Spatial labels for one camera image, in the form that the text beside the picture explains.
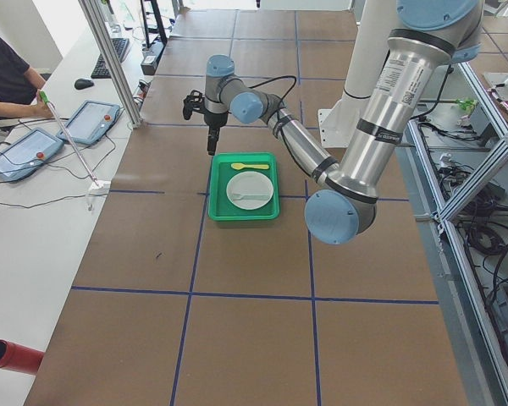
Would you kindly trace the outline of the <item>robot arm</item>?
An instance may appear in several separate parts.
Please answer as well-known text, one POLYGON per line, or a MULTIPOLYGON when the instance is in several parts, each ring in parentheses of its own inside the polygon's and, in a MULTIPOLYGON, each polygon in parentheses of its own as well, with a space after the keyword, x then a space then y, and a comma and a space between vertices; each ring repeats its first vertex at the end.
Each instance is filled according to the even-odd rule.
POLYGON ((202 110, 263 121, 319 186, 305 208, 310 233, 343 244, 373 224, 378 181, 435 69, 478 54, 482 18, 480 1, 365 3, 340 101, 355 122, 341 160, 277 96, 245 85, 228 56, 207 60, 202 110))

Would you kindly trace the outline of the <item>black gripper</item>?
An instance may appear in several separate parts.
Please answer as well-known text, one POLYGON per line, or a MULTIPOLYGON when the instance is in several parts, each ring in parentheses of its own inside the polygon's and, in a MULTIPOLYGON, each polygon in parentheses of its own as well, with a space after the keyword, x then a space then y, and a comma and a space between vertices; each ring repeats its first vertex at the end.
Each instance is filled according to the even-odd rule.
POLYGON ((226 112, 204 112, 204 122, 208 126, 207 136, 207 154, 214 155, 217 150, 219 140, 219 130, 228 122, 228 114, 226 112))

